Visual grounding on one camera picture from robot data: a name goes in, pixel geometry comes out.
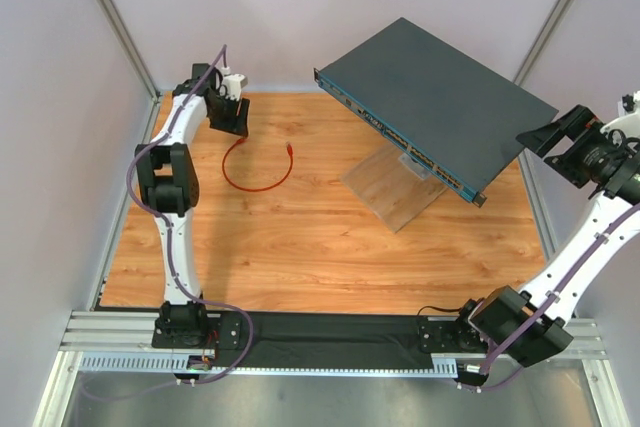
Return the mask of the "dark blue network switch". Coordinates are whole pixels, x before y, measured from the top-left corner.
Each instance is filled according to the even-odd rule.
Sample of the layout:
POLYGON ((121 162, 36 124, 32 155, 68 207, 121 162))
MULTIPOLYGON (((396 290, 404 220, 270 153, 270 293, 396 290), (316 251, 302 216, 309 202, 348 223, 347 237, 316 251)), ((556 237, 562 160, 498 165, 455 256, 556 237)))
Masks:
POLYGON ((517 136, 558 113, 403 17, 315 70, 314 80, 476 206, 523 151, 517 136))

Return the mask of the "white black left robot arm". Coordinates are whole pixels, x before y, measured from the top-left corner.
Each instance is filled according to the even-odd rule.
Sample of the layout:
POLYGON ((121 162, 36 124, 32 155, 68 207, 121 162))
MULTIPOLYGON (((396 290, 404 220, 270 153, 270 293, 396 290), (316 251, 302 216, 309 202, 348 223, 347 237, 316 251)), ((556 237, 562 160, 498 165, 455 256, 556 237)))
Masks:
POLYGON ((155 321, 155 348, 209 348, 214 327, 195 269, 192 227, 200 186, 190 145, 200 125, 248 136, 247 78, 228 67, 192 66, 171 92, 172 108, 159 133, 135 149, 137 203, 154 217, 162 245, 164 302, 155 321))

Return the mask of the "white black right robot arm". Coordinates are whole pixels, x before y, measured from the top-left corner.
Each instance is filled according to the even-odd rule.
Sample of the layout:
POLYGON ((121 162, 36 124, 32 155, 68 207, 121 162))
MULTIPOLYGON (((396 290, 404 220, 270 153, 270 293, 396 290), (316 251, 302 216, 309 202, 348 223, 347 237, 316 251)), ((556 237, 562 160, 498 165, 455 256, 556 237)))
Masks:
POLYGON ((547 266, 520 288, 504 286, 485 299, 470 300, 451 322, 418 315, 422 352, 484 352, 479 366, 458 369, 481 381, 501 354, 529 367, 569 346, 573 338, 567 325, 581 296, 639 233, 639 102, 626 96, 621 103, 624 113, 608 123, 578 105, 518 136, 571 185, 594 184, 586 211, 547 266))

